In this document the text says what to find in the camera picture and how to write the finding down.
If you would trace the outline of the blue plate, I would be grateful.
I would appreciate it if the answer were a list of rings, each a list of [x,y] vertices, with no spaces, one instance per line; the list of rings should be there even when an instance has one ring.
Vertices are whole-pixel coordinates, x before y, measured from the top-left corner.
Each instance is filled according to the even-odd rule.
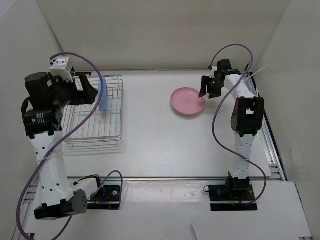
[[[103,78],[103,83],[101,81],[98,82],[98,93],[102,94],[101,100],[99,102],[98,108],[100,112],[104,112],[107,110],[107,101],[108,101],[108,87],[106,78]]]

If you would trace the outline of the cream plate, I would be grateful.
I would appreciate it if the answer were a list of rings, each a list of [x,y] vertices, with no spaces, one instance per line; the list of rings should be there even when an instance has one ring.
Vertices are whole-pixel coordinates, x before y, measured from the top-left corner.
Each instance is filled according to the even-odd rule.
[[[200,114],[203,111],[203,108],[187,108],[187,109],[182,109],[182,108],[176,108],[174,106],[172,106],[172,109],[177,113],[180,114],[182,116],[187,116],[187,117],[191,117],[191,116],[196,116],[198,114]]]

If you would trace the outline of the pink plate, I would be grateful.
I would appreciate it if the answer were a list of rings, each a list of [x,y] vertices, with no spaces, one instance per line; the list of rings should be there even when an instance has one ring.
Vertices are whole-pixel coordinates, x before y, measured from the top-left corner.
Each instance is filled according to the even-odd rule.
[[[191,109],[205,107],[205,98],[199,98],[199,91],[190,87],[176,89],[170,97],[170,104],[175,108]]]

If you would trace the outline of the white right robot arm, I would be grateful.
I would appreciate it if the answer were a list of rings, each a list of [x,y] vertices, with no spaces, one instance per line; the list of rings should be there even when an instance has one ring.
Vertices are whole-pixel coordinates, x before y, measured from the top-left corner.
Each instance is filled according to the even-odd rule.
[[[249,162],[252,144],[258,131],[262,128],[265,100],[255,96],[241,80],[241,72],[232,69],[230,60],[217,62],[209,76],[201,77],[201,87],[198,97],[209,95],[218,98],[222,88],[226,88],[233,97],[235,104],[230,125],[234,131],[234,160],[228,177],[237,180],[249,178]]]

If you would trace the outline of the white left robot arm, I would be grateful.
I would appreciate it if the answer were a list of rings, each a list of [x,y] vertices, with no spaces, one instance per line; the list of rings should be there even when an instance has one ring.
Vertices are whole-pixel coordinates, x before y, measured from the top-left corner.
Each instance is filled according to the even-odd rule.
[[[84,214],[88,209],[88,195],[100,200],[105,188],[92,183],[87,191],[71,187],[59,140],[63,137],[63,110],[68,105],[92,105],[98,90],[85,74],[79,76],[78,89],[72,75],[63,79],[61,74],[37,72],[27,76],[25,87],[29,97],[22,105],[22,119],[38,162],[41,204],[34,210],[37,220],[57,220]]]

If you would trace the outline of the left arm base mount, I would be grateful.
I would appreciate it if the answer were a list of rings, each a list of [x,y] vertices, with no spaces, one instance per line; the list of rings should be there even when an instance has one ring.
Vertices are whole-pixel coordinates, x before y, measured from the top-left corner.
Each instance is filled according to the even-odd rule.
[[[118,173],[120,184],[107,185],[108,178]],[[75,190],[82,189],[86,192],[88,199],[88,210],[120,210],[122,203],[122,193],[124,178],[120,171],[113,170],[104,179],[98,174],[88,175],[73,182]]]

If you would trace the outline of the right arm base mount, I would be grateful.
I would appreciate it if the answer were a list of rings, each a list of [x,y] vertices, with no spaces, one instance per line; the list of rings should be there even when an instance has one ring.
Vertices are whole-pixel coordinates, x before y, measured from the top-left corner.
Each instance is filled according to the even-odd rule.
[[[250,178],[238,179],[228,177],[224,184],[209,184],[202,188],[209,194],[212,212],[243,212],[257,211],[254,202],[255,194]]]

